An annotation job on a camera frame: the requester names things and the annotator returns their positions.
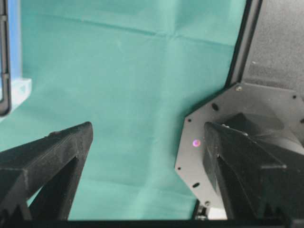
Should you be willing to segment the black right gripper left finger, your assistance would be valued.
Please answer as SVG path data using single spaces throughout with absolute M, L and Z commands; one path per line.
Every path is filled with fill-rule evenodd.
M 91 122 L 0 153 L 0 219 L 67 220 L 93 142 Z

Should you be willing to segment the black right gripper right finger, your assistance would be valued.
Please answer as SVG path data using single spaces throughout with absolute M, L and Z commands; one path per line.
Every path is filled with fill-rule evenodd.
M 205 140 L 229 218 L 304 218 L 304 157 L 207 122 Z

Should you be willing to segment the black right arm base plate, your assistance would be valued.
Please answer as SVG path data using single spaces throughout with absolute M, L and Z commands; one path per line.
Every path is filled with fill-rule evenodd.
M 231 126 L 237 116 L 248 124 L 244 133 L 268 143 L 304 152 L 304 103 L 288 89 L 238 83 L 185 117 L 175 169 L 206 208 L 224 210 L 205 143 L 204 124 Z

